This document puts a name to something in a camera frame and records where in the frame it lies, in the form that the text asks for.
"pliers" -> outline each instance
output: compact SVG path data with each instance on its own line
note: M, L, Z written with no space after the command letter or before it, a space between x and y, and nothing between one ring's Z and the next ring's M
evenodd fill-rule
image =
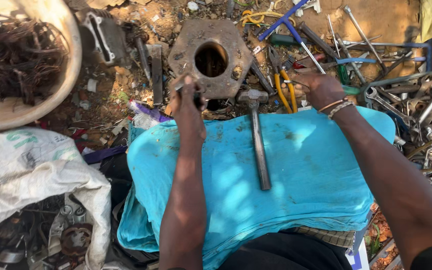
M289 88L289 93L291 95L291 106L293 109L291 109L290 105L288 104L288 101L283 95L283 91L281 91L281 83L279 80L279 75L285 79L289 80L288 74L286 74L286 71L283 69L281 61L279 60L279 55L276 52L275 48L271 45L269 45L269 60L271 61L271 64L273 65L274 69L274 84L276 85L277 94L281 101L283 101L284 107L286 107L287 113L292 114L298 112L298 106L296 105L296 96L294 95L294 87L292 83L288 83L287 87Z

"hammer head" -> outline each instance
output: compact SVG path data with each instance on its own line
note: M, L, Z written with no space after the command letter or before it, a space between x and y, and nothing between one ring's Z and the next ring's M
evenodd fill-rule
M249 89L249 91L240 92L237 95L237 101L240 103L248 103L250 101L258 101L259 103L268 102L268 93L257 89Z

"blue cloth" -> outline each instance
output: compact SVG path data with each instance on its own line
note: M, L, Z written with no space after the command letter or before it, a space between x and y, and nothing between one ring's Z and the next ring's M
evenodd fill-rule
M395 125L384 113L358 107L388 141ZM306 225L361 230L373 196L350 145L334 121L314 109L296 114L260 114L272 189L259 187L248 116L207 121L202 181L207 232L205 270L218 268L244 242L266 233ZM128 152L134 186L117 237L128 249L158 251L161 219L179 150L174 121L138 136Z

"forearm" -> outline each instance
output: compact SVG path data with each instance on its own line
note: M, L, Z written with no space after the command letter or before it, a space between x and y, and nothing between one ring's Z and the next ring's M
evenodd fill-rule
M201 144L181 142L173 184L161 221L160 256L162 269L167 258L200 259L206 233L206 200L202 181Z
M432 246L429 181L355 107L342 109L334 120L350 143L364 179L403 251L403 262L409 268L417 254Z

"bracelet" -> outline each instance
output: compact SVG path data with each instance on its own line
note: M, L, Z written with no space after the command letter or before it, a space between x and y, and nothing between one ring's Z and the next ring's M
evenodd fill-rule
M333 108L331 110L331 112L328 115L328 119L329 120L333 120L333 115L334 114L336 114L337 112L339 112L340 109L342 109L344 107L347 107L347 106L350 106L350 105L354 105L354 102L352 102L352 101L346 101L346 102L344 102L342 104L339 104L338 106L336 106L335 108Z
M334 105L336 105L336 104L339 104L339 103L345 102L345 101L347 101L347 100L348 100L348 98L345 97L345 98L340 99L340 100L338 100L338 101L334 101L333 103L331 103L331 104L329 104L329 105L326 105L326 106L322 107L321 109L319 109L319 110L318 110L318 114L320 114L322 111L326 110L327 108L329 108L329 107L331 107L331 106L334 106Z

